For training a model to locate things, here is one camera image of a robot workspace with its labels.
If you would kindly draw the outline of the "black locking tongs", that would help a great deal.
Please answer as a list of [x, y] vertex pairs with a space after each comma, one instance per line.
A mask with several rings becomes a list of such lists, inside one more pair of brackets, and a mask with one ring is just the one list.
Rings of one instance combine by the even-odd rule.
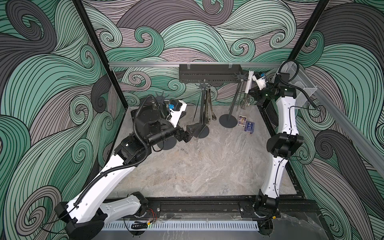
[[209, 125], [210, 121], [211, 121], [210, 114], [209, 114], [209, 100], [210, 100], [210, 98], [211, 98], [210, 88], [206, 88], [205, 89], [205, 113], [204, 113], [206, 125]]

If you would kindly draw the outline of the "slim silver tweezer tongs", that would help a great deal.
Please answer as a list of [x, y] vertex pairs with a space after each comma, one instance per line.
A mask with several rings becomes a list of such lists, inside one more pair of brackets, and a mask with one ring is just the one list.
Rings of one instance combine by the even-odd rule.
[[249, 96], [249, 90], [251, 89], [252, 82], [253, 82], [253, 76], [254, 76], [254, 71], [249, 71], [248, 73], [248, 79], [246, 83], [246, 88], [244, 92], [244, 97], [240, 103], [241, 109], [245, 110], [247, 106], [250, 105], [250, 96]]

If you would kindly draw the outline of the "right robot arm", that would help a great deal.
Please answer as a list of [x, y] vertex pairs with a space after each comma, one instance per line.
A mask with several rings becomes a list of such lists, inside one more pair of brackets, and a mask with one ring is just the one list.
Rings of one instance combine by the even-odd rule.
[[273, 218], [277, 214], [286, 164], [304, 143], [296, 124], [296, 90], [282, 87], [265, 95], [276, 100], [279, 124], [278, 133], [267, 141], [267, 151], [270, 153], [268, 173], [254, 205], [255, 214], [261, 219]]

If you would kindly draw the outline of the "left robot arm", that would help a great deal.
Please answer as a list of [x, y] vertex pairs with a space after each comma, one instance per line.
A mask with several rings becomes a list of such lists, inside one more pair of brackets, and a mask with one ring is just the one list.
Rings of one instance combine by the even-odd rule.
[[186, 129], [170, 127], [143, 138], [134, 127], [133, 133], [123, 139], [108, 163], [85, 189], [74, 199], [55, 207], [57, 217], [66, 223], [64, 230], [68, 237], [71, 240], [91, 240], [110, 222], [126, 216], [145, 216], [149, 201], [140, 192], [114, 202], [104, 201], [118, 183], [151, 154], [152, 146], [171, 137], [187, 143], [199, 128], [199, 124], [188, 125]]

